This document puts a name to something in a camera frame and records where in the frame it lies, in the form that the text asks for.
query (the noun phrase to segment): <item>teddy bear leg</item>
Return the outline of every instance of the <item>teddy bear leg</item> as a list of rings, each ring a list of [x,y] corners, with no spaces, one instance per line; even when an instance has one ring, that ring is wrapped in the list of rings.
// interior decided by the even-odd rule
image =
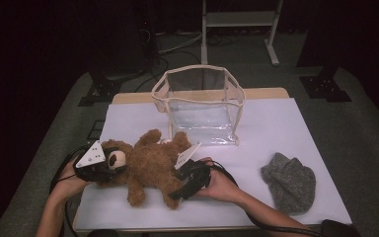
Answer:
[[[183,131],[177,132],[175,134],[173,143],[178,147],[179,152],[183,152],[191,147],[191,144],[187,138],[187,134]]]
[[[180,199],[172,199],[169,197],[169,194],[179,190],[183,185],[180,180],[176,179],[175,177],[172,180],[169,180],[169,182],[165,182],[162,187],[159,189],[162,192],[163,200],[165,204],[168,206],[170,209],[177,209],[178,206],[180,205]]]
[[[131,206],[140,206],[146,199],[143,185],[137,180],[130,178],[128,181],[128,196],[127,200]]]
[[[162,132],[159,129],[152,129],[146,132],[144,135],[140,136],[137,143],[134,145],[135,148],[140,146],[145,146],[147,144],[153,144],[161,139]]]

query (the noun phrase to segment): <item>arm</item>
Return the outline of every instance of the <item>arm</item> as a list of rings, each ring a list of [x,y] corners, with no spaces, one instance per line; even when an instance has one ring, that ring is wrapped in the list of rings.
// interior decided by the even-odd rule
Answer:
[[[60,175],[60,180],[75,174],[73,163],[74,160],[67,163]],[[59,235],[63,223],[64,205],[69,198],[82,192],[88,184],[90,183],[76,176],[57,183],[45,203],[38,225],[37,237],[56,237]]]
[[[295,227],[308,229],[305,225],[292,219],[288,215],[275,210],[260,200],[239,189],[224,174],[211,170],[211,181],[206,189],[197,193],[199,196],[214,198],[221,201],[232,202],[248,212],[254,219],[267,225]],[[292,233],[272,232],[272,236],[304,236]]]

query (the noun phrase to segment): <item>white board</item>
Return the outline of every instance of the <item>white board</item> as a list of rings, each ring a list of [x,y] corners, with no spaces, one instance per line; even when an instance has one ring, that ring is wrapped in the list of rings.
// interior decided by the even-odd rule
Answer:
[[[110,105],[101,141],[123,140],[134,144],[149,129],[159,128],[168,135],[168,119],[153,104]],[[294,99],[247,100],[236,130],[240,145],[201,146],[194,159],[212,157],[222,164],[241,189],[274,207],[260,168],[267,165],[275,152],[298,158],[316,175],[317,187],[313,206],[308,212],[292,216],[303,224],[320,224],[324,219],[351,223],[340,194],[322,160],[313,138]],[[119,230],[165,230],[188,228],[252,227],[238,206],[202,197],[181,202],[169,210],[161,193],[145,189],[143,206],[131,207],[127,188],[101,189],[88,186],[76,214],[74,228]]]

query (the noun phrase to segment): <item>person's left hand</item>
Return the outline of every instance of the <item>person's left hand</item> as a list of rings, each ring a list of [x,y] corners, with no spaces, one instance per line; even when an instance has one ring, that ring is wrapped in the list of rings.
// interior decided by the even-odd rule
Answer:
[[[58,198],[62,199],[69,199],[81,193],[87,185],[92,183],[86,182],[75,175],[75,170],[73,169],[73,163],[75,160],[76,159],[72,159],[64,167],[63,171],[60,174],[60,181],[56,184],[53,191],[51,192],[52,196],[57,196]]]

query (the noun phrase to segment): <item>person's right hand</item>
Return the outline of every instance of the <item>person's right hand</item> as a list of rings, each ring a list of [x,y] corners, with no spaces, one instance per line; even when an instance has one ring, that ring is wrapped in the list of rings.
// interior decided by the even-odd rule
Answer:
[[[207,165],[213,165],[211,158],[204,158],[202,161],[206,162]],[[220,171],[211,169],[210,172],[210,184],[207,188],[199,190],[196,195],[221,201],[235,202],[241,190]]]

